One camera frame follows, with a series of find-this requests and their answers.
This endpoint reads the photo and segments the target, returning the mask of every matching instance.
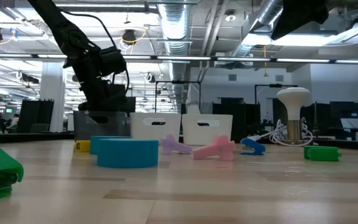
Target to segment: blue clamp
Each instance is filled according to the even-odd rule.
[[[240,143],[247,147],[251,147],[251,148],[255,149],[254,152],[240,152],[241,155],[263,156],[264,152],[266,151],[266,148],[264,145],[261,145],[252,139],[245,138],[245,139],[242,139]]]

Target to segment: blue tape roll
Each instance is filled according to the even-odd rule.
[[[115,138],[131,138],[129,136],[91,136],[91,150],[92,155],[97,155],[99,151],[100,139],[115,139]]]
[[[141,168],[158,164],[158,140],[101,139],[98,166]]]

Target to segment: white plastic bin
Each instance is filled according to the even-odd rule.
[[[133,139],[165,139],[172,134],[179,141],[181,114],[131,113]]]
[[[191,146],[204,146],[211,144],[216,135],[223,134],[230,139],[232,121],[233,115],[184,114],[183,142]]]

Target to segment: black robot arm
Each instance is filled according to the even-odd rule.
[[[117,111],[126,102],[124,85],[114,85],[101,77],[126,71],[126,62],[113,46],[100,49],[52,0],[28,0],[49,26],[60,50],[67,56],[64,68],[73,67],[87,102],[79,110]]]

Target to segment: pink object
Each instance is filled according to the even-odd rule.
[[[204,159],[210,156],[219,156],[222,160],[232,161],[234,150],[236,150],[235,142],[229,141],[226,135],[215,136],[212,144],[194,151],[193,157],[195,159]]]
[[[193,152],[192,147],[176,142],[172,134],[167,135],[166,139],[161,139],[160,145],[162,146],[163,155],[170,155],[174,150],[185,154],[191,154],[191,152]]]

